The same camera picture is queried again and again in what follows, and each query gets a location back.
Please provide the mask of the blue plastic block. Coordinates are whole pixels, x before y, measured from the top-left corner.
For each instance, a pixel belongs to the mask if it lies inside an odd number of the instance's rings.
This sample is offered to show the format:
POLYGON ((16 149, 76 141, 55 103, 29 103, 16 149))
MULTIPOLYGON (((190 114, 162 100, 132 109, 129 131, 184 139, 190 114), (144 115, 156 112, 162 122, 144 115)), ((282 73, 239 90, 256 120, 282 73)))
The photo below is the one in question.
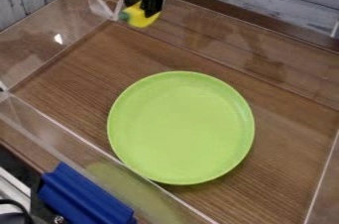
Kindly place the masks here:
POLYGON ((65 163, 43 174, 39 197, 71 224, 138 224, 133 209, 65 163))

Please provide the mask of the yellow toy banana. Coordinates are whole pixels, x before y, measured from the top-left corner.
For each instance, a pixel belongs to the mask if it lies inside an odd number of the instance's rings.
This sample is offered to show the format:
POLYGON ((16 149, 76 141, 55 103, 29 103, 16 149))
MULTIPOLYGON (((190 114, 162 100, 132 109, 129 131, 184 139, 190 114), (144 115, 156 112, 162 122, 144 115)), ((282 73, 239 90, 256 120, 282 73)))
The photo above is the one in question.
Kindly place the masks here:
POLYGON ((129 26, 136 28, 147 28, 158 20, 160 14, 156 13, 151 17, 146 17, 144 10, 140 8, 142 2, 125 7, 117 14, 117 19, 124 21, 129 26))

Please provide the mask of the clear acrylic front wall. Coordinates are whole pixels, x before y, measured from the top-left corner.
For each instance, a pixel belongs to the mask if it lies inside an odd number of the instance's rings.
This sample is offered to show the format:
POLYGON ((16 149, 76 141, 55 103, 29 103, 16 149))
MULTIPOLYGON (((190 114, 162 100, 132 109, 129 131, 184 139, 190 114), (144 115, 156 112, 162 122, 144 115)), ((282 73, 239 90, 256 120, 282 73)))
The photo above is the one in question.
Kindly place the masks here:
POLYGON ((136 213, 140 224, 218 224, 68 127, 0 89, 0 143, 41 172, 68 165, 136 213))

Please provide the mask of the green round plate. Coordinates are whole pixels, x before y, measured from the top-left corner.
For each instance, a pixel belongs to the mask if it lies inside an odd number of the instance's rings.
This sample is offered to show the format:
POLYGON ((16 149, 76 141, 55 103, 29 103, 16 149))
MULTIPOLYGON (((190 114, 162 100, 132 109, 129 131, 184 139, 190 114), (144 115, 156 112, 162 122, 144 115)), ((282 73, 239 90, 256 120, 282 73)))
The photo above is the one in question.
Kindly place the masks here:
POLYGON ((255 116, 243 96, 216 77, 160 72, 117 96, 107 136, 138 174, 167 184, 199 184, 227 174, 246 158, 255 116))

